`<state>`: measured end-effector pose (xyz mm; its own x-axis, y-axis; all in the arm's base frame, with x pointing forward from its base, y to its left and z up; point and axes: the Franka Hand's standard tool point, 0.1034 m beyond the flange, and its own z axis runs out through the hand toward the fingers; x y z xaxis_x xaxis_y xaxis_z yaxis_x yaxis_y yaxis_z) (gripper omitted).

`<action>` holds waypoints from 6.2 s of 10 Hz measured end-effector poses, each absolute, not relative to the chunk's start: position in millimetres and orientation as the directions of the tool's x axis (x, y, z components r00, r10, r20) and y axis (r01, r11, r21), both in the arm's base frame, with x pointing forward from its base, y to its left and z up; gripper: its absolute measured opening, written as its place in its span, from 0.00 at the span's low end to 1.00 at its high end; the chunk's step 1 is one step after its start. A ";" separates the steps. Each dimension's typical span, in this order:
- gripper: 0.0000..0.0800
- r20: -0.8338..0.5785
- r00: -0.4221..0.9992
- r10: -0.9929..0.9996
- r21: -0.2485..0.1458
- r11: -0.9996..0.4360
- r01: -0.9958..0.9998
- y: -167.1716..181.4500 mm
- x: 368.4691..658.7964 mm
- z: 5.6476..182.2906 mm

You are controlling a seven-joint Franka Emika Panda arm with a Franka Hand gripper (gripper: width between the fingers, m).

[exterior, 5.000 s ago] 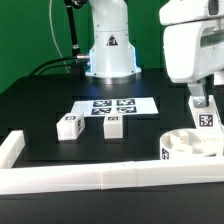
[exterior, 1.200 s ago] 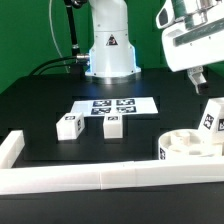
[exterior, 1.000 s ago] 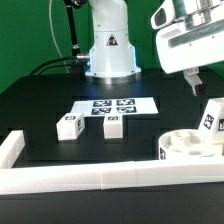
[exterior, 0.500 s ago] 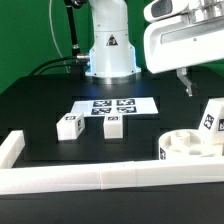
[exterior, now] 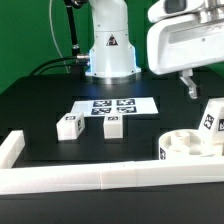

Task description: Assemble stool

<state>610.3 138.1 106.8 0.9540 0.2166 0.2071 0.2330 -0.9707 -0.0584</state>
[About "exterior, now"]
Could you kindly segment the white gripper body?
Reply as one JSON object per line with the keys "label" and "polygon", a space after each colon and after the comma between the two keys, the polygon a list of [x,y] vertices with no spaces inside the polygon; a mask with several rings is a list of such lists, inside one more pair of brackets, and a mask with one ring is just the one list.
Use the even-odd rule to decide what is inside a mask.
{"label": "white gripper body", "polygon": [[224,61],[224,0],[158,0],[148,19],[148,64],[155,74]]}

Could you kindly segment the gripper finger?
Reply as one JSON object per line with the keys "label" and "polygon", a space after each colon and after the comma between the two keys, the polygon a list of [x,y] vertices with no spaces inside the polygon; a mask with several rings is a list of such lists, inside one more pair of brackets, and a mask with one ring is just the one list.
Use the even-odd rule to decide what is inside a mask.
{"label": "gripper finger", "polygon": [[188,93],[191,99],[197,99],[197,85],[193,82],[191,77],[193,76],[192,69],[184,69],[179,72],[180,79],[188,87]]}

